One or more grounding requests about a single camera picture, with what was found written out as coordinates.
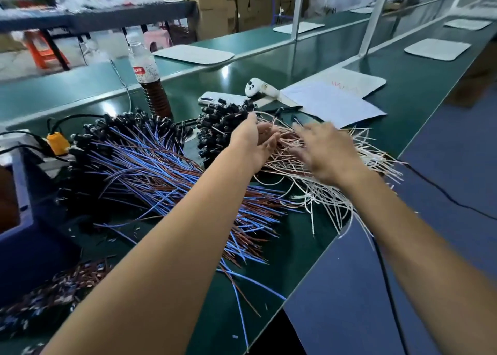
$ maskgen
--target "person's left hand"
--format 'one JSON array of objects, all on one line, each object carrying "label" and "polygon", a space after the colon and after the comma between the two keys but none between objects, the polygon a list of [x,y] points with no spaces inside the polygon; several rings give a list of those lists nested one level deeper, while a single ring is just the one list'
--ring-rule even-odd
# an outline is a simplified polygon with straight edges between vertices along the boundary
[{"label": "person's left hand", "polygon": [[228,148],[241,152],[257,173],[276,149],[280,133],[270,123],[257,123],[257,115],[249,113],[231,134]]}]

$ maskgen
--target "forearm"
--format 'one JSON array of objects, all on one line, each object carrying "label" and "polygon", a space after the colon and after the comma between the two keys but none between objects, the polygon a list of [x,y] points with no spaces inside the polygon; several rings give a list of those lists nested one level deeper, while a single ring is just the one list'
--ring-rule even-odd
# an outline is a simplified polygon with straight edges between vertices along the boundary
[{"label": "forearm", "polygon": [[446,354],[495,354],[497,293],[376,173],[346,189],[396,278]]},{"label": "forearm", "polygon": [[244,155],[223,151],[45,353],[183,353],[251,176]]}]

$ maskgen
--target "smartphone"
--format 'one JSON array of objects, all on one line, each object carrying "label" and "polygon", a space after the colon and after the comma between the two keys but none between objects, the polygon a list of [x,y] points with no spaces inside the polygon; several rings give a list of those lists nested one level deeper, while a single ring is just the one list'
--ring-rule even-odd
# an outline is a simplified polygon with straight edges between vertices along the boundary
[{"label": "smartphone", "polygon": [[199,105],[207,105],[210,103],[218,103],[219,99],[225,100],[228,104],[243,105],[249,98],[240,96],[238,94],[219,93],[219,92],[205,92],[198,98]]}]

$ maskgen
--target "blue plastic bin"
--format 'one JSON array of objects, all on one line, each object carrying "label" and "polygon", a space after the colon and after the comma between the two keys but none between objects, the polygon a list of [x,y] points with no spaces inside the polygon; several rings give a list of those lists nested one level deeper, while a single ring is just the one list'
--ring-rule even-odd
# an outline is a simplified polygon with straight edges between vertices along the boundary
[{"label": "blue plastic bin", "polygon": [[28,150],[12,152],[20,224],[0,234],[0,307],[11,304],[79,261],[80,248],[60,232],[65,209],[52,180]]}]

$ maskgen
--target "red logo on bottle label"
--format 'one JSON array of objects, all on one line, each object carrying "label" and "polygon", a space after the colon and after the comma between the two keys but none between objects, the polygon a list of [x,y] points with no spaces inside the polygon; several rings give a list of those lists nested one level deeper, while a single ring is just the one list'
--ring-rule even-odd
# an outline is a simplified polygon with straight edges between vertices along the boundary
[{"label": "red logo on bottle label", "polygon": [[137,75],[145,75],[145,69],[143,67],[133,67],[133,71]]}]

